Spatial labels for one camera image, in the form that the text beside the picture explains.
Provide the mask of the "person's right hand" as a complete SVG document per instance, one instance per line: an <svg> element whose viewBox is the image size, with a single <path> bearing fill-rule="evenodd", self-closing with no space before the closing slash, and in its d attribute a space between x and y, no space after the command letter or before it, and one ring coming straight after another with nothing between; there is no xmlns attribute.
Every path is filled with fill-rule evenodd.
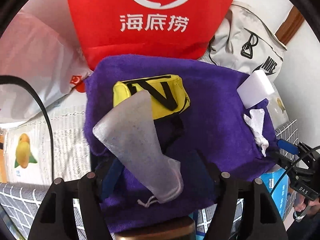
<svg viewBox="0 0 320 240"><path fill-rule="evenodd" d="M306 204L304 203L305 197L297 194L295 203L294 203L294 210L296 212L302 212L306 208ZM319 198L316 200L310 200L308 202L308 206L310 206L310 210L307 212L308 216L314 216L316 213L319 213L320 209L320 203L319 203Z"/></svg>

